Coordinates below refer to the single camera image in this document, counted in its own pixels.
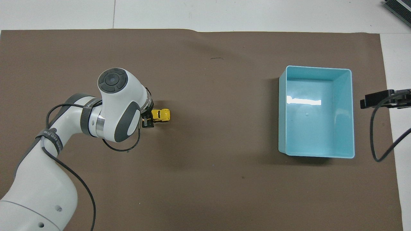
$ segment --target black strap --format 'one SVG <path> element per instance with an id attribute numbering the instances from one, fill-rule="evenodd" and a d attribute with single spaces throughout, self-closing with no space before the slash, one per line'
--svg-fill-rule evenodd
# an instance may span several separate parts
<path id="1" fill-rule="evenodd" d="M 43 129 L 37 136 L 38 137 L 46 137 L 48 140 L 50 140 L 53 144 L 55 149 L 57 150 L 57 155 L 60 154 L 61 150 L 63 150 L 63 143 L 60 140 L 60 137 L 56 134 L 57 129 L 56 128 L 51 128 L 51 129 Z"/>
<path id="2" fill-rule="evenodd" d="M 81 127 L 81 131 L 86 135 L 95 137 L 90 133 L 88 129 L 88 121 L 90 119 L 91 111 L 93 110 L 94 105 L 101 101 L 102 101 L 101 98 L 94 98 L 90 100 L 89 102 L 87 102 L 83 107 L 83 110 L 81 112 L 81 117 L 80 117 L 80 127 Z"/>

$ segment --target yellow object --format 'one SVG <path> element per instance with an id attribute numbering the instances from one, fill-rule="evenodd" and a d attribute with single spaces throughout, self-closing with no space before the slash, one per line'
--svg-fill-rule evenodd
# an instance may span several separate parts
<path id="1" fill-rule="evenodd" d="M 151 110 L 151 114 L 154 122 L 167 122 L 170 120 L 170 110 L 168 109 Z"/>

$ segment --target brown paper sheet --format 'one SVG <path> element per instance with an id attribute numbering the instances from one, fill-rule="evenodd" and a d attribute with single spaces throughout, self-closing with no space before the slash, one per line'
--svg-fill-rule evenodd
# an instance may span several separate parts
<path id="1" fill-rule="evenodd" d="M 354 159 L 278 151 L 278 78 L 287 65 L 353 73 Z M 171 121 L 142 129 L 129 153 L 74 135 L 59 159 L 89 185 L 95 230 L 402 230 L 394 155 L 369 149 L 365 94 L 385 90 L 379 35 L 190 30 L 2 31 L 0 197 L 47 111 L 122 67 Z M 391 139 L 378 113 L 376 146 Z M 136 139 L 133 136 L 125 148 Z M 77 210 L 66 231 L 88 230 L 90 199 L 72 176 Z"/>

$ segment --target white surface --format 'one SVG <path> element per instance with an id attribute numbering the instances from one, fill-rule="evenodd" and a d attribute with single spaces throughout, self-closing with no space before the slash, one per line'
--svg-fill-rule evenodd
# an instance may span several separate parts
<path id="1" fill-rule="evenodd" d="M 411 34 L 381 35 L 387 87 L 389 89 L 411 88 Z M 411 127 L 411 108 L 390 109 L 393 140 Z M 404 230 L 411 230 L 411 135 L 394 149 L 399 199 L 402 208 Z"/>
<path id="2" fill-rule="evenodd" d="M 381 46 L 388 88 L 411 88 L 411 29 L 384 9 L 382 0 L 0 1 L 0 30 L 104 28 L 386 34 Z M 410 111 L 390 110 L 394 139 L 411 127 Z M 395 149 L 405 231 L 411 231 L 410 139 Z"/>

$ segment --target white robotic arm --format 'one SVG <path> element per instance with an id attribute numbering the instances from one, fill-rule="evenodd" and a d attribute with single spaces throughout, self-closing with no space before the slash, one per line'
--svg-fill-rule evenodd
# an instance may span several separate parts
<path id="1" fill-rule="evenodd" d="M 98 87 L 102 100 L 85 94 L 71 96 L 50 128 L 40 132 L 27 150 L 10 190 L 0 200 L 0 230 L 61 231 L 76 209 L 74 184 L 46 155 L 42 144 L 57 157 L 76 133 L 121 142 L 137 129 L 142 113 L 151 113 L 151 94 L 124 69 L 104 71 Z"/>

